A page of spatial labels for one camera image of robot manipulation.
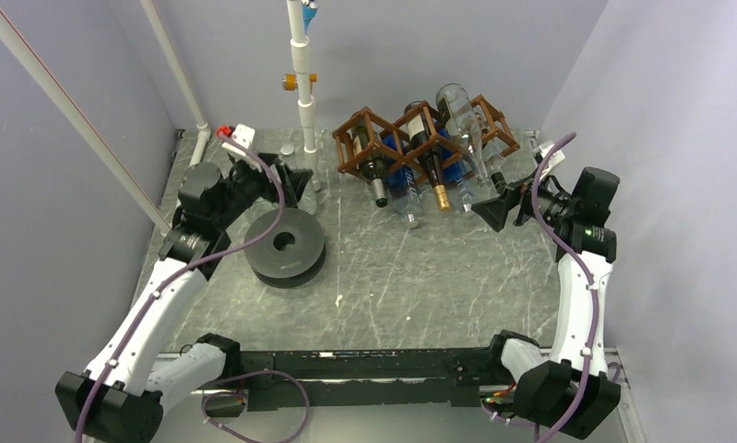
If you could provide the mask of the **dark green wine bottle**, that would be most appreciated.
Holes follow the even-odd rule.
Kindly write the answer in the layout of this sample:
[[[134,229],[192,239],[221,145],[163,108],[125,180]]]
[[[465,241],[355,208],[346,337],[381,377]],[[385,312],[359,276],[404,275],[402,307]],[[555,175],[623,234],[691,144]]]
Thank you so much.
[[[362,177],[370,182],[375,205],[384,208],[388,204],[383,181],[386,176],[386,161],[379,152],[368,149],[370,133],[371,130],[364,123],[357,123],[351,130],[352,146],[355,154],[370,151],[370,154],[359,163],[358,168]]]

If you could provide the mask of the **gold capped dark bottle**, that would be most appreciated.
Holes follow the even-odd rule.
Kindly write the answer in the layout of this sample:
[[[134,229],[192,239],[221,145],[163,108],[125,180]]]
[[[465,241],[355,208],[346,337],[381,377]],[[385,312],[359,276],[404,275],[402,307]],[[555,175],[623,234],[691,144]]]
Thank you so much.
[[[411,150],[416,150],[430,139],[431,133],[428,125],[423,119],[422,113],[417,113],[415,116],[410,118],[406,124],[406,129],[410,136]],[[451,209],[451,205],[443,177],[440,147],[433,144],[425,153],[422,153],[417,157],[417,161],[422,167],[423,172],[433,189],[437,207],[440,211],[449,211]]]

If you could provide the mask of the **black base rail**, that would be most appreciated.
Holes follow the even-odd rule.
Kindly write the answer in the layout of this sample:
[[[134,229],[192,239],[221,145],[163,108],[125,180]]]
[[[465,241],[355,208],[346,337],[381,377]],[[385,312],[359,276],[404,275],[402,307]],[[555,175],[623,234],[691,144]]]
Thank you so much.
[[[336,351],[244,351],[206,389],[240,389],[251,412],[445,403],[477,407],[513,378],[494,346]]]

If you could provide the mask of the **bottle in right cell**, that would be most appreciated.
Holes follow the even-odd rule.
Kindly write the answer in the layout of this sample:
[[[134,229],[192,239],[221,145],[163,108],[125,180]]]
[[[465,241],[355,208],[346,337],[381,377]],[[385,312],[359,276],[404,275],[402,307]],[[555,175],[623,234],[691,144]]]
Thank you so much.
[[[492,181],[493,185],[505,180],[503,173],[505,156],[502,154],[502,151],[500,143],[496,139],[489,140],[483,145],[483,162],[488,173],[487,177]]]

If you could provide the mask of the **black round spool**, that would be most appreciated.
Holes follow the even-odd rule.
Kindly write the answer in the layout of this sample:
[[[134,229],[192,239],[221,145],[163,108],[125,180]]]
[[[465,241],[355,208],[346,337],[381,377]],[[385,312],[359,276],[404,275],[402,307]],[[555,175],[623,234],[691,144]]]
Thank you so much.
[[[322,269],[327,249],[325,233],[316,217],[304,210],[287,208],[271,228],[277,211],[269,211],[248,225],[246,242],[264,231],[269,233],[244,250],[256,277],[268,286],[291,289],[313,279]]]

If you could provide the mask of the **short clear glass bottle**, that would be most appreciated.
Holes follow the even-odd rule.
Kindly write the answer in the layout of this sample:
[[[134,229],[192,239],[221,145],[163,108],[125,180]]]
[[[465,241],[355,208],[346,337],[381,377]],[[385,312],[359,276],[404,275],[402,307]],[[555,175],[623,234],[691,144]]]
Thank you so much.
[[[285,143],[279,150],[280,160],[293,172],[298,173],[304,170],[304,160],[290,143]],[[317,201],[315,190],[310,178],[301,180],[296,178],[293,184],[293,190],[297,197],[297,208],[311,215],[315,215],[317,211]]]

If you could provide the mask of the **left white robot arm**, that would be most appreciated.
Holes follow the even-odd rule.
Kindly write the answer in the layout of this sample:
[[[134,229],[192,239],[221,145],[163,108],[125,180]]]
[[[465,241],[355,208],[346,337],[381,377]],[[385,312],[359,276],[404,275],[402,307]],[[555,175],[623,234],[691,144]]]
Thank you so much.
[[[277,205],[273,224],[296,207],[313,174],[275,154],[252,154],[228,172],[211,162],[189,167],[172,229],[149,282],[104,348],[78,373],[65,372],[55,396],[75,441],[149,442],[165,413],[209,382],[221,388],[244,374],[237,341],[209,333],[162,370],[154,365],[167,334],[221,260],[237,252],[229,227],[258,200]]]

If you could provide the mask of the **tall clear glass bottle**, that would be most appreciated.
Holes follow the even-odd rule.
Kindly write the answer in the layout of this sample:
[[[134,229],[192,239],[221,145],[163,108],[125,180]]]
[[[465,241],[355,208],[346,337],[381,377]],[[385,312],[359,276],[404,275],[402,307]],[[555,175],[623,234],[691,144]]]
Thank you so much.
[[[440,121],[445,125],[463,160],[469,165],[479,186],[493,188],[493,181],[483,158],[481,126],[466,90],[458,83],[448,83],[435,95]]]

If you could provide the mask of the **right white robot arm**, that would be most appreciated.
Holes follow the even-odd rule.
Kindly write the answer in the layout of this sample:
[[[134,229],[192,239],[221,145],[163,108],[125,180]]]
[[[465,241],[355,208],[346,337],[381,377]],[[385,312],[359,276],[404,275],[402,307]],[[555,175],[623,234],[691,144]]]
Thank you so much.
[[[617,235],[606,228],[620,179],[599,168],[582,170],[571,192],[544,177],[538,198],[531,198],[533,178],[506,186],[496,198],[473,205],[494,231],[504,229],[511,210],[520,226],[535,219],[558,238],[555,263],[560,283],[556,332],[549,354],[532,339],[502,331],[498,350],[485,358],[490,379],[515,391],[497,412],[570,437],[587,438],[621,399],[619,385],[608,379],[603,344],[607,285],[617,255]]]

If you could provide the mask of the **blue square bottle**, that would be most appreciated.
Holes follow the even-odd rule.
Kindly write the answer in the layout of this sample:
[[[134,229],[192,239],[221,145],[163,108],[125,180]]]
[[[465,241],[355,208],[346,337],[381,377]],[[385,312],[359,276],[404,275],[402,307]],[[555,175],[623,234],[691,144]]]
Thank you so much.
[[[401,166],[386,177],[386,185],[394,211],[402,218],[408,229],[417,228],[421,223],[423,207],[412,169],[409,166]]]
[[[457,161],[445,167],[444,162],[452,156],[452,152],[442,145],[437,145],[433,151],[437,156],[434,171],[439,176],[439,182],[446,187],[449,208],[456,207],[465,216],[473,215],[471,206],[475,191],[466,179],[468,169],[465,163]]]

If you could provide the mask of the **brown wooden wine rack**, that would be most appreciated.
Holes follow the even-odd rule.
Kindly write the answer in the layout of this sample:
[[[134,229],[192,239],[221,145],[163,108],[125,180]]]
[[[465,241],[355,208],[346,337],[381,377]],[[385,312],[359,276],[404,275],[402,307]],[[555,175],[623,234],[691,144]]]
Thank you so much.
[[[431,131],[429,139],[418,148],[412,147],[411,135],[406,130],[407,123],[414,117],[421,117],[424,126]],[[418,158],[434,147],[451,153],[442,163],[446,168],[460,161],[462,155],[454,140],[439,133],[444,128],[436,107],[426,101],[413,106],[394,122],[389,122],[369,107],[364,107],[332,131],[339,160],[338,172],[367,181],[360,172],[360,166],[377,154],[389,161],[386,169],[389,174],[402,166],[408,166],[420,173],[422,167]]]

